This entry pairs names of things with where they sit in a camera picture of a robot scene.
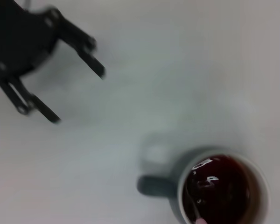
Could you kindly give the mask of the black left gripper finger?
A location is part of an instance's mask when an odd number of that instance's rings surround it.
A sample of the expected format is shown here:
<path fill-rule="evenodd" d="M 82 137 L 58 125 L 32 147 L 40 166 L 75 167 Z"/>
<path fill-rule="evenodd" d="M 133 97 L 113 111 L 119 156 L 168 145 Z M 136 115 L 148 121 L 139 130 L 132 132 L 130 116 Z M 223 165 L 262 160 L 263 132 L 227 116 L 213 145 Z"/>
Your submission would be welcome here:
<path fill-rule="evenodd" d="M 72 47 L 79 57 L 97 74 L 101 79 L 105 75 L 105 67 L 93 56 L 97 49 L 95 38 L 89 36 L 69 20 L 62 18 L 59 23 L 58 35 L 61 40 Z"/>
<path fill-rule="evenodd" d="M 0 88 L 20 114 L 28 116 L 36 109 L 51 123 L 57 123 L 61 120 L 36 95 L 28 91 L 18 77 L 0 78 Z"/>

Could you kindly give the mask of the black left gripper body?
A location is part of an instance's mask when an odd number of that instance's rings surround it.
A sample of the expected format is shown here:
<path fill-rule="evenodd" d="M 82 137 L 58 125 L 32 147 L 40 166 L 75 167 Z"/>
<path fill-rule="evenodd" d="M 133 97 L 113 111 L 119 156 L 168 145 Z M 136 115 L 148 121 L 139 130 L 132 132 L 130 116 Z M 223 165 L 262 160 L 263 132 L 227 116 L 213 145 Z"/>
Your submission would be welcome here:
<path fill-rule="evenodd" d="M 56 47 L 61 13 L 55 7 L 29 12 L 0 0 L 0 78 L 37 69 Z"/>

